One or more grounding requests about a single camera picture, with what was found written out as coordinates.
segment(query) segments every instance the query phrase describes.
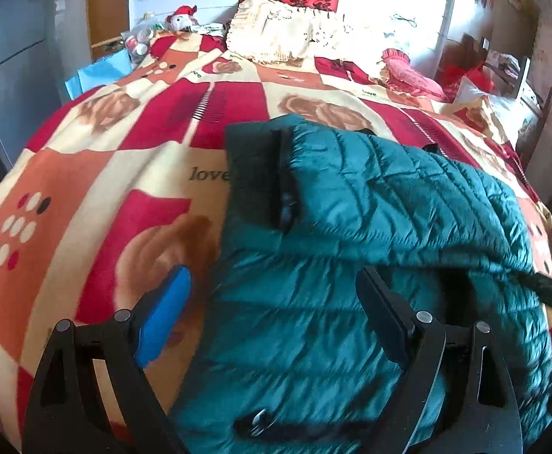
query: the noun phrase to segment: pink pillow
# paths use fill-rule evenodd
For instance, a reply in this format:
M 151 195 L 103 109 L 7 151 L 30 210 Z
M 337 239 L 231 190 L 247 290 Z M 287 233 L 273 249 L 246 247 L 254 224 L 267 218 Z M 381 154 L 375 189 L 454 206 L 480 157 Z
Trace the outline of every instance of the pink pillow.
M 425 96 L 440 102 L 450 102 L 442 87 L 430 78 L 424 77 L 410 65 L 410 58 L 402 51 L 389 49 L 381 59 L 386 63 L 390 78 L 387 84 L 399 92 L 413 96 Z

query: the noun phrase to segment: stuffed toy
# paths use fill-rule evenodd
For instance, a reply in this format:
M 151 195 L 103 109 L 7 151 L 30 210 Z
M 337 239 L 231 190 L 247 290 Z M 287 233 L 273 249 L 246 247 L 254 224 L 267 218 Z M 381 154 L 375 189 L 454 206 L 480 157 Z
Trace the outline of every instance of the stuffed toy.
M 193 7 L 186 5 L 179 7 L 166 18 L 167 30 L 183 31 L 192 25 L 198 25 L 198 20 L 193 17 L 196 10 L 198 10 L 196 5 Z

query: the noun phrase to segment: quilted jacket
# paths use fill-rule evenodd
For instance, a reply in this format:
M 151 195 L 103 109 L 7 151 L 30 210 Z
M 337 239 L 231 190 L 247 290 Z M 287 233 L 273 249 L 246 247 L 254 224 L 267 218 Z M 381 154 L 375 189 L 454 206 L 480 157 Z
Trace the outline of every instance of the quilted jacket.
M 511 375 L 526 443 L 547 426 L 552 348 L 512 191 L 474 168 L 288 115 L 226 133 L 232 183 L 203 337 L 169 418 L 192 454 L 348 453 L 358 444 L 260 443 L 238 417 L 377 418 L 400 369 L 384 356 L 354 279 L 373 264 L 442 323 L 485 320 Z M 430 396 L 429 437 L 447 390 Z

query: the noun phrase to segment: checkered blanket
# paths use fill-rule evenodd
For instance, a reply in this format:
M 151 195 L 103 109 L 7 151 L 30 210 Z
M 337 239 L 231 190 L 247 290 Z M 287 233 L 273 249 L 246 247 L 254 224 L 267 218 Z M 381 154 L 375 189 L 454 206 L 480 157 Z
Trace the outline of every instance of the checkered blanket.
M 484 103 L 395 93 L 351 62 L 259 65 L 198 34 L 161 37 L 152 54 L 120 82 L 58 110 L 0 183 L 0 428 L 16 447 L 57 321 L 106 320 L 183 263 L 192 297 L 146 369 L 162 406 L 174 402 L 200 338 L 206 275 L 219 251 L 227 124 L 297 113 L 406 145 L 436 143 L 442 155 L 513 189 L 534 267 L 552 276 L 552 218 Z M 104 365 L 97 375 L 111 421 L 122 424 Z

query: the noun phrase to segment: wooden door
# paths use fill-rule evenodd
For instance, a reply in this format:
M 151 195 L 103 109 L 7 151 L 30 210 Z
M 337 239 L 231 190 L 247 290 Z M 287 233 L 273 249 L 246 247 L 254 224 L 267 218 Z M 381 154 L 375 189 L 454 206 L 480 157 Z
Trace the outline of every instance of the wooden door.
M 87 0 L 87 15 L 91 54 L 96 60 L 107 54 L 99 43 L 129 29 L 129 0 Z

